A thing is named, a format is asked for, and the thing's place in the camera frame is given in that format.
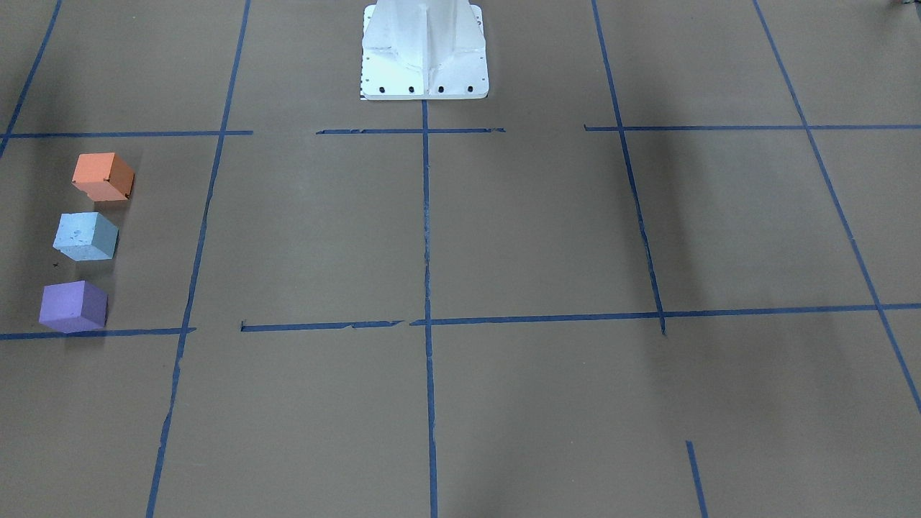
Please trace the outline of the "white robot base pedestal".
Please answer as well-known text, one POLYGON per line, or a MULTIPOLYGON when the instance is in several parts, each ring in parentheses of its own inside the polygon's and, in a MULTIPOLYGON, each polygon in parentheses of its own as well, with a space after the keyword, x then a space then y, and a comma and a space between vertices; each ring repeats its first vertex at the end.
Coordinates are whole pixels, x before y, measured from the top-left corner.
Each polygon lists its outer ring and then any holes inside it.
POLYGON ((488 96, 486 30, 477 4, 378 1, 365 7, 362 20, 362 99, 488 96))

